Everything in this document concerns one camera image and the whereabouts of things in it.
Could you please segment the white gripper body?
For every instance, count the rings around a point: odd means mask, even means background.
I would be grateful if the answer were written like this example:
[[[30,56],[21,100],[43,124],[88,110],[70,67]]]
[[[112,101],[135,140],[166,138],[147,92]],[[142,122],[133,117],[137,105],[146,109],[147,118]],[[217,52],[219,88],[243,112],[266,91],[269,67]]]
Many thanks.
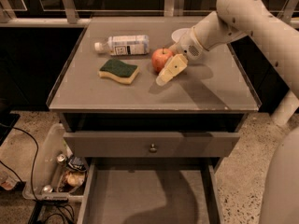
[[[200,43],[197,38],[194,28],[190,29],[190,39],[186,43],[174,43],[169,47],[169,49],[174,54],[183,54],[188,60],[198,60],[207,49]]]

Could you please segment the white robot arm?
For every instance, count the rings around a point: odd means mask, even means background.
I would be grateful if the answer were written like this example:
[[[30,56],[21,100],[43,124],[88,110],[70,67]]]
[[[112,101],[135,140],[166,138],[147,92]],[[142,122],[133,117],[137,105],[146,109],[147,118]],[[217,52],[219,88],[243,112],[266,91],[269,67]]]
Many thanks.
[[[156,78],[160,86],[182,72],[205,51],[248,36],[295,97],[299,96],[299,33],[273,16],[262,0],[217,0],[216,10],[170,47]],[[279,144],[265,179],[259,224],[299,224],[299,128]]]

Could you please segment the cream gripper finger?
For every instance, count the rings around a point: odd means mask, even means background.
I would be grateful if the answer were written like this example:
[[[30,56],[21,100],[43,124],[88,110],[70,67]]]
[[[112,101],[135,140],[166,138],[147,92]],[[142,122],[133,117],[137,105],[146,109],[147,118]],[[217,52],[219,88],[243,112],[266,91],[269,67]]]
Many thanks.
[[[156,83],[159,86],[164,86],[171,79],[181,73],[188,64],[188,60],[183,54],[176,54],[168,59],[164,68],[156,78]]]

